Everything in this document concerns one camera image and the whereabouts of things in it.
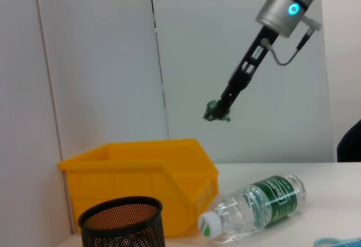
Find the white table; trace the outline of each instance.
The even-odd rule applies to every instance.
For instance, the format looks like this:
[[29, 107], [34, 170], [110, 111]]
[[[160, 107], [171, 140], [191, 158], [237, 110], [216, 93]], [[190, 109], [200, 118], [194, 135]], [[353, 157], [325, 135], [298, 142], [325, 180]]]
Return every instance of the white table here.
[[[221, 193], [272, 175], [294, 174], [305, 184], [307, 203], [296, 215], [270, 228], [245, 236], [228, 246], [312, 247], [320, 237], [349, 239], [361, 236], [361, 163], [359, 164], [220, 164]], [[166, 241], [167, 247], [211, 246], [201, 236]], [[73, 235], [58, 247], [81, 247]]]

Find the clear plastic bottle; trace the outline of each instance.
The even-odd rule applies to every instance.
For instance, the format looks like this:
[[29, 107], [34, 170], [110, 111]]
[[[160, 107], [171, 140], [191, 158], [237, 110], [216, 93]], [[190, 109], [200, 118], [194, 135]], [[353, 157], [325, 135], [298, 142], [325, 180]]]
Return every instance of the clear plastic bottle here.
[[212, 239], [227, 233], [248, 233], [301, 211], [305, 187], [296, 176], [274, 176], [240, 188], [226, 196], [215, 211], [200, 215], [202, 235]]

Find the yellow storage box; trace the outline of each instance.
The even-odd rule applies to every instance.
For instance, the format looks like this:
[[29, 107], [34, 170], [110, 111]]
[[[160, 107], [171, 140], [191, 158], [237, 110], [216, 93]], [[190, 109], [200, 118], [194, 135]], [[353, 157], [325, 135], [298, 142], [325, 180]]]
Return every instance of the yellow storage box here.
[[62, 161], [75, 220], [90, 207], [125, 196], [163, 203], [166, 237], [196, 224], [218, 194], [218, 171], [196, 140], [107, 144]]

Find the robotic arm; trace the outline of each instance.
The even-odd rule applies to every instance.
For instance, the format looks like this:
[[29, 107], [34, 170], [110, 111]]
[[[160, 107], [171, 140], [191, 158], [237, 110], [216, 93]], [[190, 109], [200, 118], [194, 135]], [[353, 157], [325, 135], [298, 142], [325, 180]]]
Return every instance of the robotic arm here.
[[[236, 100], [239, 93], [248, 86], [254, 72], [269, 51], [272, 52], [279, 65], [288, 65], [294, 59], [312, 34], [322, 27], [316, 21], [305, 16], [307, 9], [312, 2], [313, 0], [266, 1], [256, 17], [256, 20], [263, 25], [263, 28], [245, 54], [241, 63], [233, 72], [221, 99], [218, 102], [213, 101], [208, 103], [207, 110], [204, 114], [205, 119], [208, 121], [228, 119], [227, 115], [233, 102]], [[286, 63], [281, 63], [278, 60], [272, 45], [279, 35], [289, 38], [300, 21], [308, 25], [310, 29], [300, 41], [292, 58]]]

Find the white bottle cap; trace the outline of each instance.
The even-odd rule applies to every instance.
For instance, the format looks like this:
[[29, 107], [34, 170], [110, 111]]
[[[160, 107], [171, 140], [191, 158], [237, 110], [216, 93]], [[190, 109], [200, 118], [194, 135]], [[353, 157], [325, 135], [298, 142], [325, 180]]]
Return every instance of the white bottle cap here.
[[203, 213], [198, 218], [198, 229], [203, 236], [208, 239], [222, 234], [222, 222], [217, 213], [209, 211]]

